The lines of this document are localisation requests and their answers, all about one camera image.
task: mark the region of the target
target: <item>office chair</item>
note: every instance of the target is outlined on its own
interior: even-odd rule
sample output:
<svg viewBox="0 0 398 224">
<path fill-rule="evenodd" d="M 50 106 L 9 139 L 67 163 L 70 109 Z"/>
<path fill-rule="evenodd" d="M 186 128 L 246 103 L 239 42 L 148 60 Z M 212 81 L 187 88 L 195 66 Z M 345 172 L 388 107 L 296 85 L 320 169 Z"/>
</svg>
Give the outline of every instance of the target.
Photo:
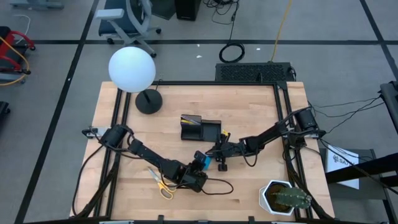
<svg viewBox="0 0 398 224">
<path fill-rule="evenodd" d="M 108 35 L 109 44 L 114 44 L 112 37 L 122 38 L 124 45 L 129 45 L 135 41 L 146 47 L 151 57 L 156 57 L 152 49 L 144 38 L 148 32 L 156 30 L 160 34 L 160 27 L 150 27 L 152 16 L 152 4 L 149 0 L 107 0 L 102 10 L 97 10 L 96 19 L 101 19 L 98 33 L 100 36 Z"/>
</svg>

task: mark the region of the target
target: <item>round lamp base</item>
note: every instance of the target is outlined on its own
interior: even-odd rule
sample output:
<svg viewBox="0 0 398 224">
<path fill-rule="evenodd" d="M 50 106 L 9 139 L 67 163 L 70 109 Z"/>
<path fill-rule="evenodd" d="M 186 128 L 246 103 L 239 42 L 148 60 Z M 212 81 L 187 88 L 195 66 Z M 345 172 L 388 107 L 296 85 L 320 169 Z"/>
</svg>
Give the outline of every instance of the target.
<svg viewBox="0 0 398 224">
<path fill-rule="evenodd" d="M 137 109 L 144 114 L 153 114 L 162 107 L 162 95 L 157 90 L 144 90 L 137 95 Z"/>
</svg>

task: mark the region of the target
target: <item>yellow cable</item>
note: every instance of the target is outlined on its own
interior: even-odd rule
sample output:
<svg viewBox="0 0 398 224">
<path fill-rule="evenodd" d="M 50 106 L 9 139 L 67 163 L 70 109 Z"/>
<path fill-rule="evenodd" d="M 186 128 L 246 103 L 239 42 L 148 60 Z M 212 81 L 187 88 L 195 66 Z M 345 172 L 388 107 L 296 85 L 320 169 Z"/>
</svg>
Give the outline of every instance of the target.
<svg viewBox="0 0 398 224">
<path fill-rule="evenodd" d="M 274 57 L 275 57 L 275 54 L 276 54 L 276 48 L 277 48 L 278 40 L 279 40 L 279 36 L 280 36 L 280 32 L 282 30 L 282 27 L 284 26 L 284 22 L 286 20 L 287 14 L 289 13 L 290 6 L 292 5 L 292 1 L 293 0 L 289 0 L 289 4 L 287 5 L 287 8 L 286 8 L 286 11 L 285 11 L 285 14 L 284 14 L 284 18 L 282 19 L 282 22 L 280 23 L 278 35 L 276 36 L 276 40 L 275 40 L 274 53 L 272 53 L 272 57 L 271 57 L 271 62 L 274 60 Z"/>
<path fill-rule="evenodd" d="M 0 40 L 2 40 L 11 50 L 13 50 L 13 51 L 14 51 L 16 54 L 18 54 L 22 59 L 24 59 L 24 61 L 25 61 L 25 63 L 26 63 L 26 70 L 29 71 L 29 62 L 26 60 L 26 58 L 25 58 L 21 53 L 19 53 L 16 49 L 14 49 L 11 45 L 9 45 L 9 44 L 7 43 L 7 41 L 5 41 L 2 37 L 0 37 Z M 17 82 L 23 80 L 25 77 L 26 77 L 26 74 L 23 74 L 23 75 L 21 75 L 20 78 L 18 78 L 17 80 L 14 80 L 14 81 L 12 81 L 12 82 L 9 82 L 9 83 L 0 83 L 0 86 L 12 85 L 12 84 L 14 84 L 14 83 L 17 83 Z"/>
</svg>

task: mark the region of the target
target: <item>robotic arm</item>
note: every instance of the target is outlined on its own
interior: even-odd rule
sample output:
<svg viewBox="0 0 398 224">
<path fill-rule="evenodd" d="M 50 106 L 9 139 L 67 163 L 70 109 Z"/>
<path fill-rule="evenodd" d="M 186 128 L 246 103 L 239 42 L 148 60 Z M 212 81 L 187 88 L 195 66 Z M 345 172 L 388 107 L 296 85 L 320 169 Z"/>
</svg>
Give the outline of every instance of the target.
<svg viewBox="0 0 398 224">
<path fill-rule="evenodd" d="M 296 120 L 293 129 L 289 128 L 287 123 L 292 118 Z M 258 136 L 241 138 L 238 143 L 228 142 L 230 133 L 221 134 L 219 141 L 206 152 L 206 155 L 221 162 L 221 164 L 218 164 L 219 171 L 227 171 L 226 158 L 256 156 L 264 149 L 266 144 L 279 137 L 286 138 L 290 146 L 301 148 L 306 145 L 304 136 L 313 135 L 313 137 L 320 138 L 325 133 L 325 131 L 319 130 L 311 109 L 304 108 L 291 112 L 285 119 L 276 122 L 275 125 Z"/>
</svg>

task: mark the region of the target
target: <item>lamp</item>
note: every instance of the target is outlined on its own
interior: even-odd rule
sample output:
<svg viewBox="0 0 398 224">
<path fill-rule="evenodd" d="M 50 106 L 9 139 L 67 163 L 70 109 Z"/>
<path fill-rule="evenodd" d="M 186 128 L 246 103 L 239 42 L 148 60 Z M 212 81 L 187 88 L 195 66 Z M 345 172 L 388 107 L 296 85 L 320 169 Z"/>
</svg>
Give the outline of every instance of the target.
<svg viewBox="0 0 398 224">
<path fill-rule="evenodd" d="M 155 79 L 155 63 L 150 55 L 137 47 L 124 47 L 115 52 L 109 61 L 109 76 L 115 85 L 126 92 L 137 93 L 137 109 L 152 114 L 162 107 L 162 96 L 157 90 L 147 88 Z"/>
</svg>

